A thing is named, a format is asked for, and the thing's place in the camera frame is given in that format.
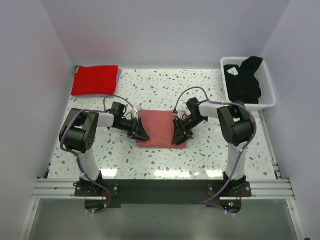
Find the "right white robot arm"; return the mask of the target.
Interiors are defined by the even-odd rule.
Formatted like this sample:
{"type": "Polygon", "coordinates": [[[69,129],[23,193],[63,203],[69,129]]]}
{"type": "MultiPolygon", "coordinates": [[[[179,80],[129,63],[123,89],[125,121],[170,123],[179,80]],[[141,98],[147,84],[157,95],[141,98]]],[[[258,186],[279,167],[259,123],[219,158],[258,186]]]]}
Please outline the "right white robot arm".
{"type": "Polygon", "coordinates": [[[209,118],[219,120],[222,136],[228,143],[227,167],[223,173],[226,181],[222,189],[227,196],[235,196],[241,190],[238,181],[246,177],[246,152],[257,133],[255,118],[242,102],[198,101],[194,97],[186,106],[190,114],[173,120],[172,144],[178,146],[190,140],[193,129],[209,118]]]}

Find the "pink t shirt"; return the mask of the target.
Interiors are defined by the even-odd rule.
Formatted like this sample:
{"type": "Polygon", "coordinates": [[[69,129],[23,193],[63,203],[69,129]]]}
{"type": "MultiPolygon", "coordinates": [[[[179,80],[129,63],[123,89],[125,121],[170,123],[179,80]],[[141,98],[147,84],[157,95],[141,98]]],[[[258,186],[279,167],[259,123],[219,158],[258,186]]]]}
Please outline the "pink t shirt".
{"type": "Polygon", "coordinates": [[[141,148],[186,149],[187,143],[172,144],[174,137],[174,119],[177,117],[171,111],[142,110],[139,112],[142,125],[149,140],[136,140],[141,148]]]}

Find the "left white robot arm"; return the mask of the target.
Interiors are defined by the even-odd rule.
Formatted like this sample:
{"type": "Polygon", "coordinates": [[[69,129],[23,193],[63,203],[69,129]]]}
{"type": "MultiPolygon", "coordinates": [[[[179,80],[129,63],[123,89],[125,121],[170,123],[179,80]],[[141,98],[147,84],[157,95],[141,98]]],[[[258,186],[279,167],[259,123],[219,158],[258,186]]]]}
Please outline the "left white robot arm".
{"type": "Polygon", "coordinates": [[[60,130],[60,149],[76,158],[80,170],[80,179],[87,182],[86,191],[99,196],[104,190],[102,173],[97,166],[93,145],[98,128],[114,128],[127,133],[128,138],[148,141],[139,112],[141,107],[133,108],[130,118],[126,117],[127,107],[113,102],[105,111],[72,108],[60,130]]]}

